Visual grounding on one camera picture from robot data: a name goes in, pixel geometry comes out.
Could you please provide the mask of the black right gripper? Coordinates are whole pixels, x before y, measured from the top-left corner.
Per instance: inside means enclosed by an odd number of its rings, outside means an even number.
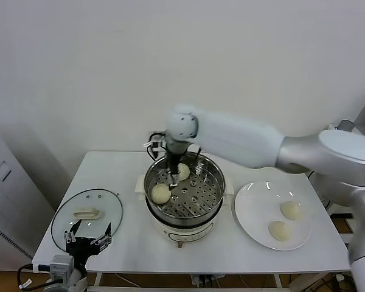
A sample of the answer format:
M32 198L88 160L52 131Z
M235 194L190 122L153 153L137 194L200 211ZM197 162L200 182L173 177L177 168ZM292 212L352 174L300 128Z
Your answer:
M185 155L182 153L174 153L170 150L166 151L167 170L169 176L169 189L173 190L177 186L181 179L181 171L178 170L178 165L181 162L181 158Z

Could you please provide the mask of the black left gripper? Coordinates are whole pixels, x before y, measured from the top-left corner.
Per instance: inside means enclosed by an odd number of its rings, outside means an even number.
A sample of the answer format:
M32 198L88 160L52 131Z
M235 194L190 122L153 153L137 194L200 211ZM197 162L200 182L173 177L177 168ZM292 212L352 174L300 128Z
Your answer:
M112 241L111 223L107 226L103 235L98 238L75 237L82 219L73 224L69 231L64 232L66 252L73 256L75 268L85 268L86 262L91 256L99 255Z

